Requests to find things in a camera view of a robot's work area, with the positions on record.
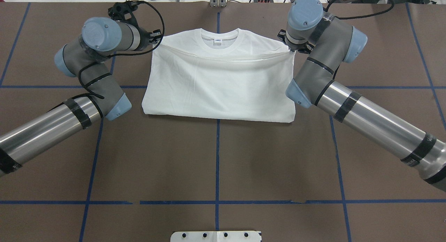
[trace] blue joint cap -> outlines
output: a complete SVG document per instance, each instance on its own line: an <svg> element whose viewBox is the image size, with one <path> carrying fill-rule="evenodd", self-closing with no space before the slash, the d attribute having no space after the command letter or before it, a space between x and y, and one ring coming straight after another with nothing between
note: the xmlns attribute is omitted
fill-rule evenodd
<svg viewBox="0 0 446 242"><path fill-rule="evenodd" d="M313 28L324 15L319 0L296 0L288 12L288 25L298 31Z"/></svg>
<svg viewBox="0 0 446 242"><path fill-rule="evenodd" d="M76 77L75 74L73 74L65 64L65 61L63 59L63 50L65 49L66 44L64 47L62 47L56 55L54 55L54 63L56 64L57 69L59 69L61 72L63 72L68 77Z"/></svg>
<svg viewBox="0 0 446 242"><path fill-rule="evenodd" d="M309 108L311 106L311 102L302 92L301 88L299 88L296 81L293 79L291 83L288 85L288 88L285 91L285 95L293 100L296 104L299 104L301 107Z"/></svg>
<svg viewBox="0 0 446 242"><path fill-rule="evenodd" d="M129 101L125 93L121 99L115 104L113 109L105 116L108 120L113 121L120 115L128 112L132 108L132 103Z"/></svg>
<svg viewBox="0 0 446 242"><path fill-rule="evenodd" d="M352 61L354 61L356 57L361 53L366 43L366 34L358 31L353 26L352 40L350 40L350 46L348 47L347 55L345 55L344 62L352 63Z"/></svg>
<svg viewBox="0 0 446 242"><path fill-rule="evenodd" d="M121 42L122 31L118 23L110 18L90 18L82 28L82 38L93 50L108 52Z"/></svg>

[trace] silver metal tube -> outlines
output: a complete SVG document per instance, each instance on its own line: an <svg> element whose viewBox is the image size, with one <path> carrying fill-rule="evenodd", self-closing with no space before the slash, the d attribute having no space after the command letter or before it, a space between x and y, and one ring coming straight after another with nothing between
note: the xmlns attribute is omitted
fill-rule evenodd
<svg viewBox="0 0 446 242"><path fill-rule="evenodd" d="M317 107L330 115L336 115L352 90L333 82L321 97ZM425 140L426 133L391 112L385 110L369 99L361 96L345 115L342 123L357 130L362 135L375 141L400 159L408 157ZM435 176L446 165L445 143L436 140L432 149L412 165L424 180ZM446 179L433 186L446 191Z"/></svg>
<svg viewBox="0 0 446 242"><path fill-rule="evenodd" d="M89 98L80 97L75 101L91 122L100 120L99 112ZM82 129L76 116L62 104L1 136L0 147L17 163L24 164Z"/></svg>

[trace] black cable tie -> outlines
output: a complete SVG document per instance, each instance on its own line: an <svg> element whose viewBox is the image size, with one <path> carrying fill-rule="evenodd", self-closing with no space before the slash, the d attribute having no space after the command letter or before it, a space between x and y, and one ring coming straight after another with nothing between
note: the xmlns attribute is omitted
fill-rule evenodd
<svg viewBox="0 0 446 242"><path fill-rule="evenodd" d="M93 79L93 80L91 80L90 82L88 82L88 83L86 83L85 84L85 87L90 87L90 86L92 86L94 83L96 83L96 82L98 82L99 80L101 80L101 79L103 79L103 78L106 78L106 77L108 77L108 76L111 76L112 74L109 72L109 73L106 73L106 74L104 74L104 75L100 75L99 77L96 77L95 79Z"/></svg>
<svg viewBox="0 0 446 242"><path fill-rule="evenodd" d="M316 59L314 59L314 58L312 58L312 57L308 57L307 60L313 62L314 64L319 65L319 66L322 67L323 69L325 69L325 70L327 70L328 72L330 72L331 75L334 74L334 71L333 71L330 67L328 67L328 66L326 66L325 64L323 64L322 62L317 61Z"/></svg>

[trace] robotic arm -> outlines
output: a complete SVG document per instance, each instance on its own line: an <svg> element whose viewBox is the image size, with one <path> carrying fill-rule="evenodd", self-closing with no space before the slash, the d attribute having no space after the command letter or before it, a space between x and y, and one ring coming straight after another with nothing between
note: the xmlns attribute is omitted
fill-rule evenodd
<svg viewBox="0 0 446 242"><path fill-rule="evenodd" d="M111 121L131 109L132 104L103 63L116 51L144 50L149 44L161 41L160 30L146 32L138 26L133 11L141 3L146 2L115 3L108 10L111 19L88 19L82 34L57 52L54 57L57 68L69 77L78 77L89 93L69 98L44 115L1 136L0 177L16 171L38 154L102 117ZM125 18L127 14L131 15L129 19Z"/></svg>
<svg viewBox="0 0 446 242"><path fill-rule="evenodd" d="M296 0L288 13L287 30L278 36L291 51L308 50L308 42L314 44L286 90L290 99L305 108L311 104L321 108L446 191L444 142L333 80L341 62L351 63L362 51L365 34L325 12L319 0Z"/></svg>
<svg viewBox="0 0 446 242"><path fill-rule="evenodd" d="M159 30L151 33L138 26L132 12L141 3L146 2L116 3L109 9L111 19L87 20L82 35L56 54L57 67L70 77L77 76L89 93L69 98L1 136L0 177L103 116L114 120L131 108L103 63L115 51L143 50L161 41ZM341 62L352 62L362 51L367 42L365 34L324 12L319 0L296 0L288 14L287 30L278 36L292 51L310 53L286 90L290 99L305 108L312 104L321 108L417 169L427 183L446 191L444 142L333 80Z"/></svg>

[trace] white t-shirt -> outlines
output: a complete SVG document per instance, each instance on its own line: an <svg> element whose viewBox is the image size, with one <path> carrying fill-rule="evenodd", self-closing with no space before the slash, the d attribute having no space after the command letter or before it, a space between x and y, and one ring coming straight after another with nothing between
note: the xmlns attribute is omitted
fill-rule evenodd
<svg viewBox="0 0 446 242"><path fill-rule="evenodd" d="M144 113L290 123L294 53L247 30L165 36L153 51Z"/></svg>

